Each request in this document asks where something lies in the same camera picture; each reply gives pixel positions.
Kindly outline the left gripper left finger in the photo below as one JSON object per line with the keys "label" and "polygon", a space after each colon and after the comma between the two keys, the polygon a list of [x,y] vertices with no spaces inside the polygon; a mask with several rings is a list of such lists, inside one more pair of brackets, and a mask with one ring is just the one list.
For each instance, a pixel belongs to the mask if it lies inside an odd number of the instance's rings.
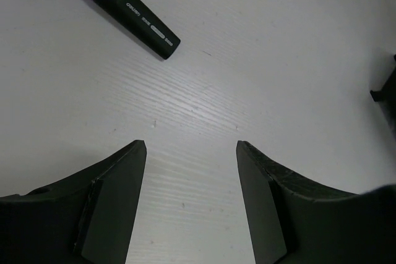
{"label": "left gripper left finger", "polygon": [[1,198],[2,263],[125,263],[146,146],[113,155],[26,195]]}

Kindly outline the black purple-capped marker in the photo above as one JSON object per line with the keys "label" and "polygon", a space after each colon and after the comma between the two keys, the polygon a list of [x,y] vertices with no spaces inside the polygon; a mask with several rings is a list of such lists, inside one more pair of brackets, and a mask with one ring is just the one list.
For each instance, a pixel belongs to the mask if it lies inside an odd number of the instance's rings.
{"label": "black purple-capped marker", "polygon": [[168,59],[181,40],[141,0],[92,0],[162,59]]}

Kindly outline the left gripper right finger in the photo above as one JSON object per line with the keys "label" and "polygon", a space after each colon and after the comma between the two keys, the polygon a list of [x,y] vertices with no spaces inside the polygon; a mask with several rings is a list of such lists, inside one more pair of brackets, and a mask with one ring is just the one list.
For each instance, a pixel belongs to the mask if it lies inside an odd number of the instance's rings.
{"label": "left gripper right finger", "polygon": [[394,263],[395,186],[363,194],[328,187],[236,146],[256,263]]}

